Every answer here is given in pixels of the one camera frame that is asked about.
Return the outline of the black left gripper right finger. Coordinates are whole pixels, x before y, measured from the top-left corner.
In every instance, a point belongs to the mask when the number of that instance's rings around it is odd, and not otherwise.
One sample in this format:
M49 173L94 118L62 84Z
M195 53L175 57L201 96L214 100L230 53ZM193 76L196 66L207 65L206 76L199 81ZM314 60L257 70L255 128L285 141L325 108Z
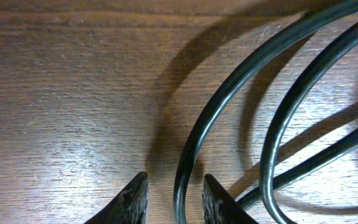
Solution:
M211 174L204 176L202 204L207 224L257 224Z

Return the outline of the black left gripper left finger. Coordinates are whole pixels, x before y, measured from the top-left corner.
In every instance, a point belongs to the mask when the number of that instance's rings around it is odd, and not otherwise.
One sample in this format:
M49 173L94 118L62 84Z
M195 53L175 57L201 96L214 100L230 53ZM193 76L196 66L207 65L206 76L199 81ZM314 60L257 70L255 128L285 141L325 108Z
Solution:
M85 224L145 224L149 201L146 172L139 172L102 210Z

